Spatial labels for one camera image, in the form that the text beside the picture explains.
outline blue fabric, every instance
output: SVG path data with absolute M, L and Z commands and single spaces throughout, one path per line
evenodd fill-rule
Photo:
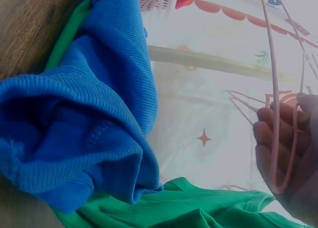
M 58 68 L 0 83 L 0 171 L 65 213 L 100 190 L 128 203 L 162 190 L 139 1 L 93 2 Z

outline green shirt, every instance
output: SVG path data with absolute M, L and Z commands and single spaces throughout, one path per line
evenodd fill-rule
M 48 60 L 46 70 L 59 65 L 77 29 L 90 10 L 85 0 L 73 12 Z M 159 194 L 144 195 L 129 205 L 107 194 L 96 195 L 77 212 L 55 211 L 67 228 L 303 228 L 277 213 L 262 213 L 274 200 L 263 192 L 206 190 L 185 178 L 164 185 Z

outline wooden table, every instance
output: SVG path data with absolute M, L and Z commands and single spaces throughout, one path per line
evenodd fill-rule
M 0 0 L 0 78 L 38 73 L 82 0 Z M 61 228 L 52 210 L 0 177 L 0 227 Z

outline pink wire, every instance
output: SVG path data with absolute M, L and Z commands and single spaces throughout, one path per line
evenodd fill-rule
M 288 184 L 289 180 L 291 177 L 291 172 L 292 172 L 292 167 L 296 155 L 296 145 L 297 145 L 297 138 L 298 138 L 298 127 L 297 127 L 297 109 L 298 109 L 298 104 L 295 105 L 293 108 L 293 128 L 294 128 L 294 139 L 293 139 L 293 144 L 292 144 L 292 150 L 291 150 L 291 155 L 288 163 L 288 168 L 287 172 L 284 178 L 283 183 L 278 186 L 277 181 L 276 181 L 276 175 L 277 175 L 277 163 L 278 163 L 278 152 L 279 152 L 279 124 L 280 124 L 280 116 L 279 116 L 279 90 L 278 90 L 278 77 L 277 77 L 277 68 L 276 68 L 276 59 L 275 59 L 275 53 L 274 53 L 274 44 L 273 44 L 273 37 L 272 37 L 272 32 L 271 32 L 271 25 L 268 19 L 268 13 L 266 9 L 266 4 L 264 0 L 261 0 L 262 6 L 263 6 L 263 11 L 264 11 L 264 16 L 265 16 L 265 21 L 266 21 L 266 27 L 267 27 L 267 34 L 268 34 L 268 40 L 269 40 L 269 48 L 270 48 L 270 56 L 271 56 L 271 61 L 272 61 L 272 76 L 273 76 L 273 97 L 274 97 L 274 104 L 273 104 L 273 112 L 274 112 L 274 121 L 273 121 L 273 143 L 272 143 L 272 153 L 271 153 L 271 164 L 270 164 L 270 170 L 269 170 L 269 181 L 271 184 L 271 191 L 276 194 L 283 193 Z M 304 55 L 306 55 L 305 48 L 303 47 L 301 38 L 298 35 L 298 32 L 295 28 L 293 20 L 290 18 L 289 13 L 287 12 L 285 6 L 283 5 L 282 1 L 280 0 L 288 18 L 292 22 L 292 26 L 295 30 L 295 33 L 299 39 L 299 42 L 301 44 L 301 47 L 304 51 Z

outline red star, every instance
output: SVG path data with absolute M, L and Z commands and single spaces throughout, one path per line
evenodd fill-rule
M 203 147 L 205 146 L 205 144 L 211 140 L 210 138 L 207 137 L 207 135 L 205 134 L 205 129 L 203 129 L 203 134 L 201 137 L 198 137 L 197 139 L 201 140 L 203 143 Z

